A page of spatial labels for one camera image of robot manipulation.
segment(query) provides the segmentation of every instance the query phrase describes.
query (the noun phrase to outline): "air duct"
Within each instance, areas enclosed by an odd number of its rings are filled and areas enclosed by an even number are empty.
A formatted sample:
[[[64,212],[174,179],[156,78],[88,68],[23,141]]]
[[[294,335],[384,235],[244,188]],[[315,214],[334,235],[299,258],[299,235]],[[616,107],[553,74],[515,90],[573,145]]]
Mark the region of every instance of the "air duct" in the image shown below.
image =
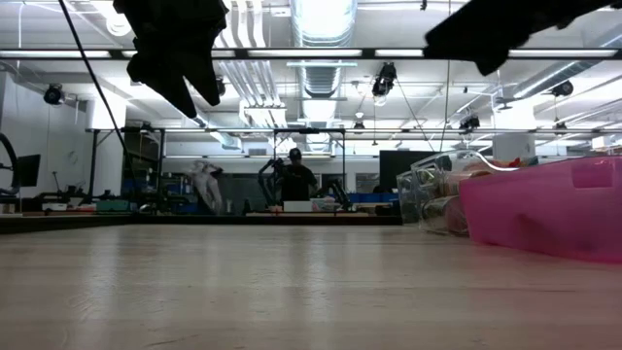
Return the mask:
[[[586,45],[586,48],[618,49],[620,47],[622,47],[622,24],[617,25],[606,32],[606,34]],[[550,90],[599,63],[601,63],[600,60],[579,60],[553,64],[517,85],[513,90],[513,97],[515,99],[524,99]]]
[[[346,48],[352,43],[357,0],[290,0],[295,45],[300,48]],[[333,97],[341,83],[339,67],[298,68],[301,97],[323,98],[305,100],[302,113],[312,122],[324,122],[334,117],[337,108]],[[322,145],[313,146],[317,151]]]

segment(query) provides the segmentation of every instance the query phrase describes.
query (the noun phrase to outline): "computer screen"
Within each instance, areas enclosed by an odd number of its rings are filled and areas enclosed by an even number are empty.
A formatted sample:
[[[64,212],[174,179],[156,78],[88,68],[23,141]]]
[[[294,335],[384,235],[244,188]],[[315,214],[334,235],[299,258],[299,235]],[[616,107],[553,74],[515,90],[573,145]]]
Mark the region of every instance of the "computer screen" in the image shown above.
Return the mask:
[[[17,159],[17,171],[19,174],[20,187],[37,186],[40,163],[41,155],[25,156]]]

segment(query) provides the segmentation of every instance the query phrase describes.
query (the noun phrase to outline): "black cable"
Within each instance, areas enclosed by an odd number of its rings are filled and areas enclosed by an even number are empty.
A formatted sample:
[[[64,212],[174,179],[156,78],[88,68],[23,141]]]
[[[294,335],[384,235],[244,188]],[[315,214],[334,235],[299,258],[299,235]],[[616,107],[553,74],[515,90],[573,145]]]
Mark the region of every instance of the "black cable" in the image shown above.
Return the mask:
[[[65,18],[67,19],[67,24],[69,24],[69,29],[71,29],[71,34],[73,35],[74,40],[76,41],[76,45],[78,46],[78,50],[80,51],[82,60],[85,62],[86,69],[88,70],[88,74],[90,75],[90,78],[93,80],[93,83],[95,84],[95,88],[97,88],[97,92],[99,93],[99,97],[101,97],[102,101],[104,102],[104,105],[106,106],[106,110],[108,111],[108,115],[110,116],[110,119],[113,122],[113,127],[115,128],[115,132],[117,133],[117,137],[119,138],[119,142],[121,142],[121,147],[123,148],[123,155],[125,156],[125,159],[127,160],[127,164],[129,165],[129,170],[130,170],[131,177],[132,177],[133,193],[135,194],[137,187],[136,187],[136,175],[134,174],[134,166],[132,164],[132,159],[129,156],[129,152],[127,151],[127,146],[125,146],[125,141],[123,141],[123,136],[121,135],[121,131],[119,130],[119,126],[117,125],[117,121],[115,121],[115,116],[113,115],[113,111],[110,108],[110,104],[108,104],[108,99],[106,99],[106,96],[104,95],[104,90],[101,88],[101,85],[99,85],[99,82],[97,81],[97,77],[95,76],[95,72],[93,71],[93,68],[90,66],[90,62],[88,61],[88,58],[86,57],[85,49],[82,46],[82,42],[80,41],[80,37],[78,36],[78,32],[76,31],[76,27],[74,26],[74,22],[73,20],[71,20],[71,16],[69,16],[69,11],[67,10],[67,6],[65,5],[63,0],[58,0],[58,4],[60,4],[60,7],[62,8],[62,13],[65,14]]]
[[[426,141],[428,141],[428,145],[430,145],[432,152],[435,152],[432,142],[430,142],[430,139],[426,135],[426,131],[424,131],[423,126],[419,123],[419,120],[417,119],[417,116],[415,115],[415,112],[412,110],[412,107],[410,107],[410,102],[408,102],[408,97],[406,97],[406,92],[404,92],[404,89],[401,88],[401,84],[399,83],[399,80],[397,78],[396,78],[396,83],[397,83],[397,86],[399,87],[399,90],[401,91],[401,95],[404,97],[404,101],[406,102],[406,106],[408,106],[408,110],[410,111],[410,115],[412,116],[412,119],[415,120],[415,123],[417,124],[417,126],[419,126],[421,133],[424,135],[424,138],[426,139]]]
[[[445,90],[445,122],[443,123],[443,132],[440,134],[440,148],[439,152],[443,152],[443,141],[445,141],[445,130],[447,130],[447,119],[449,118],[449,69],[451,68],[451,61],[447,60],[447,89]]]

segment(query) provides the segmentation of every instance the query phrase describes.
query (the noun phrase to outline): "black cloth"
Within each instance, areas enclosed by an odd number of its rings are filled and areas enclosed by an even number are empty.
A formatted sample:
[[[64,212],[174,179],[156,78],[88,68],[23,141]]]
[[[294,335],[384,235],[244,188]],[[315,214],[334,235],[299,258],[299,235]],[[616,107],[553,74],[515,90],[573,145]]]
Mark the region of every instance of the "black cloth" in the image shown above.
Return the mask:
[[[304,165],[286,166],[287,175],[283,178],[281,188],[281,199],[287,200],[309,200],[309,186],[318,184],[313,172]]]

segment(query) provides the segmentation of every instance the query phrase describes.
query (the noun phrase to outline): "metal frame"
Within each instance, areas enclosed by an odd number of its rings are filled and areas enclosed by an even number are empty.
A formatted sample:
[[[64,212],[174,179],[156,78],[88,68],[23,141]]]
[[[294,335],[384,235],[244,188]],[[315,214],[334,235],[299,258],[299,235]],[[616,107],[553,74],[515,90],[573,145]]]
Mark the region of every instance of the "metal frame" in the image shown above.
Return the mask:
[[[228,48],[212,49],[214,60],[446,60],[427,58],[424,48]],[[87,49],[89,60],[129,60],[135,50]],[[82,60],[77,50],[64,49],[3,49],[1,59],[20,60]],[[508,53],[509,60],[622,60],[618,49],[516,49]]]

